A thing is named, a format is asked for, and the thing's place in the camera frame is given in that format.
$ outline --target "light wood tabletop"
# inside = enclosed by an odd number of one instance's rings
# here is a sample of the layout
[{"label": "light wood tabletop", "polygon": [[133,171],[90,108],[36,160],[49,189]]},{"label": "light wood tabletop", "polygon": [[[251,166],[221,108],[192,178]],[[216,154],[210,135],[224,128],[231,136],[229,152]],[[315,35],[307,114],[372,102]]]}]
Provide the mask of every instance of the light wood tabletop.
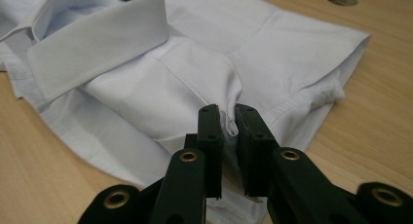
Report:
[{"label": "light wood tabletop", "polygon": [[[264,0],[372,35],[346,98],[307,154],[352,193],[379,181],[413,196],[413,0]],[[101,190],[125,183],[74,155],[0,73],[0,223],[77,223]],[[271,223],[267,218],[264,223]]]}]

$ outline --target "folded cloth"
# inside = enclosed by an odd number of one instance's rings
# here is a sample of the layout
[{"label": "folded cloth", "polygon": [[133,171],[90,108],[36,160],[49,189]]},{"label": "folded cloth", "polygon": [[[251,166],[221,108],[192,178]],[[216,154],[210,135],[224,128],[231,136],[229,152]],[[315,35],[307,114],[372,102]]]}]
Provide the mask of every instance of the folded cloth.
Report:
[{"label": "folded cloth", "polygon": [[0,62],[16,95],[97,168],[148,186],[196,132],[198,110],[218,104],[233,189],[207,201],[213,223],[266,214],[238,192],[235,104],[256,108],[281,146],[306,150],[369,38],[260,0],[33,2],[0,7],[18,25]]}]

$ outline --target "white shirt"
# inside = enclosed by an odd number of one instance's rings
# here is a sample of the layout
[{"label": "white shirt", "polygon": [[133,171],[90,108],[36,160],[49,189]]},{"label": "white shirt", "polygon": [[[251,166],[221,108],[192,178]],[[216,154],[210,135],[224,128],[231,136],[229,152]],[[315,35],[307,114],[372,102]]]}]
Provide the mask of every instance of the white shirt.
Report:
[{"label": "white shirt", "polygon": [[[240,186],[237,102],[256,108],[281,146],[306,150],[368,42],[259,0],[32,1],[0,4],[19,24],[0,44],[16,94],[84,160],[141,186],[164,176],[212,103],[229,139],[225,183]],[[214,223],[265,214],[234,190],[208,201]]]}]

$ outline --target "garment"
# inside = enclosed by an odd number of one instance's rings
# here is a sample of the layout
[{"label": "garment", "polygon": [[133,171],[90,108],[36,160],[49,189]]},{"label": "garment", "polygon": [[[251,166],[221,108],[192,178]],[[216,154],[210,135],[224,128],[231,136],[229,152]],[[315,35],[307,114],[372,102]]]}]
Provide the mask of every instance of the garment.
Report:
[{"label": "garment", "polygon": [[97,168],[153,183],[196,133],[198,110],[218,104],[224,181],[236,189],[208,201],[213,223],[266,214],[265,203],[237,193],[235,104],[256,108],[281,146],[306,150],[369,38],[260,0],[34,2],[0,7],[19,24],[0,44],[0,62],[16,95]]}]

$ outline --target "table surface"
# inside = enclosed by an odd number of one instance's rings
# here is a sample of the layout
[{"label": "table surface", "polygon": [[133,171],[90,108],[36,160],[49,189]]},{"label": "table surface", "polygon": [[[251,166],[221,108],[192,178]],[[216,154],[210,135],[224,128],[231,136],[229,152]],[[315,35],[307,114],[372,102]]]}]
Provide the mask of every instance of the table surface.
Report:
[{"label": "table surface", "polygon": [[[413,196],[413,0],[264,0],[372,35],[346,98],[307,154],[336,185],[379,181]],[[77,223],[101,190],[125,183],[91,167],[56,138],[0,73],[0,223]],[[264,223],[271,223],[267,218]]]}]

